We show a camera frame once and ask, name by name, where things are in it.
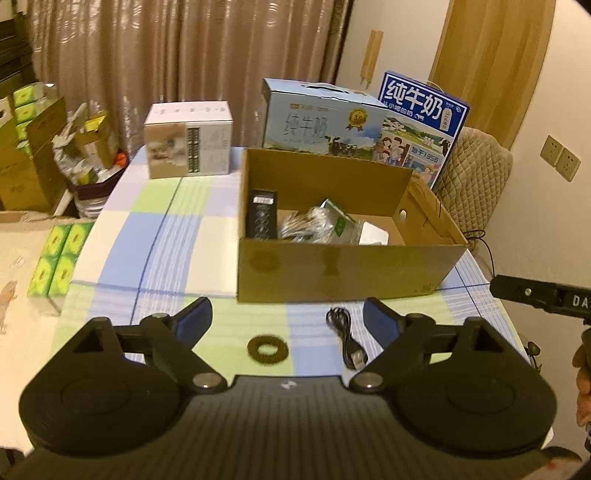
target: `green packaging box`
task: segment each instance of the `green packaging box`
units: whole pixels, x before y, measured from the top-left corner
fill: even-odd
[[[49,288],[49,299],[58,312],[61,312],[64,308],[64,301],[68,289],[70,288],[70,282],[74,275],[77,260],[78,257],[75,255],[64,254],[57,262],[56,270]]]
[[[33,120],[28,122],[24,122],[23,124],[17,125],[17,138],[19,142],[27,139],[27,125],[30,124]]]
[[[25,85],[12,94],[15,108],[28,103],[33,103],[35,100],[39,100],[44,96],[45,86],[43,85],[43,82],[35,82],[30,85]]]
[[[49,232],[41,256],[59,257],[72,229],[71,225],[56,225]]]
[[[25,152],[29,157],[33,156],[33,151],[31,150],[31,146],[29,145],[28,140],[23,140],[17,145],[17,150]]]
[[[64,250],[62,254],[74,255],[75,257],[80,255],[82,247],[84,246],[84,243],[88,238],[88,234],[90,233],[90,230],[92,230],[94,224],[94,222],[74,223],[68,234],[66,243],[64,244]]]
[[[41,314],[55,315],[58,313],[55,305],[48,297],[58,260],[59,257],[42,255],[37,262],[31,283],[29,284],[27,297]]]
[[[34,120],[37,118],[37,115],[44,112],[49,105],[50,102],[43,98],[41,100],[36,100],[34,103],[29,103],[27,105],[15,108],[14,115],[17,119],[17,123],[23,124],[25,122]]]

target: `small black box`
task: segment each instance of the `small black box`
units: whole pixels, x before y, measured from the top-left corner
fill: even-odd
[[[277,192],[258,189],[248,192],[246,236],[259,240],[277,239]]]

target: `plastic packaging bag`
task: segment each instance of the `plastic packaging bag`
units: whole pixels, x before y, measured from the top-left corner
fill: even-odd
[[[306,213],[293,212],[283,220],[278,237],[292,242],[327,244],[334,228],[329,213],[320,207],[313,207]]]
[[[281,224],[278,238],[292,242],[358,245],[363,222],[346,219],[330,206],[312,207],[306,213],[289,214]]]

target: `usb cable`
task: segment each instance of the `usb cable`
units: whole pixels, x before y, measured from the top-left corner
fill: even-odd
[[[326,314],[326,323],[343,343],[343,362],[349,370],[360,370],[368,362],[368,354],[351,336],[351,315],[347,309],[334,307]]]

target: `quilted chair cushion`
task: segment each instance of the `quilted chair cushion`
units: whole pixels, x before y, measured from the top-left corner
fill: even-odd
[[[474,128],[462,129],[434,189],[462,232],[486,228],[512,166],[511,152],[494,137]]]

